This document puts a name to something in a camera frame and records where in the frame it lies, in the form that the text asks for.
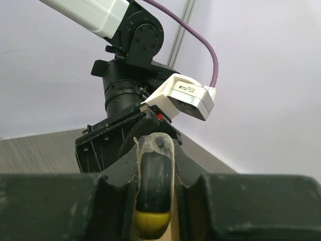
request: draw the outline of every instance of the purple cable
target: purple cable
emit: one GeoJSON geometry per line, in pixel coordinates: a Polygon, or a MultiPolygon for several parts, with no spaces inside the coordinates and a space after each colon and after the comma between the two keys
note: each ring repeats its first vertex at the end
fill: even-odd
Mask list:
{"type": "Polygon", "coordinates": [[[212,60],[213,60],[213,75],[212,75],[210,87],[215,87],[216,82],[217,82],[217,77],[219,74],[219,61],[217,59],[216,53],[215,53],[213,47],[211,46],[211,44],[206,39],[204,39],[199,33],[197,33],[194,29],[192,29],[189,25],[184,23],[184,21],[182,19],[180,19],[178,16],[176,16],[169,9],[165,8],[163,5],[155,2],[154,0],[143,0],[143,1],[154,6],[155,8],[158,8],[162,12],[166,13],[168,16],[170,16],[172,19],[174,19],[176,22],[178,22],[190,34],[192,34],[195,38],[197,38],[202,44],[205,45],[205,47],[210,51],[210,54],[211,54],[212,60]]]}

